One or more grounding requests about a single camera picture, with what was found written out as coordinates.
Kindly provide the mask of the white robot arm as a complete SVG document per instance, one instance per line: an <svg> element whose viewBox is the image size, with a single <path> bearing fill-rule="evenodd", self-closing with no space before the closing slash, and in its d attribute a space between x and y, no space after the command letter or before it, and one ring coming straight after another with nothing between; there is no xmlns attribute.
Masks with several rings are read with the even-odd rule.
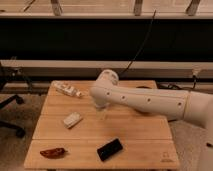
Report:
<svg viewBox="0 0 213 171"><path fill-rule="evenodd" d="M128 88L118 85L113 70L104 70L90 87L97 108L109 103L181 119L206 130L197 171L213 171L213 95L189 90Z"/></svg>

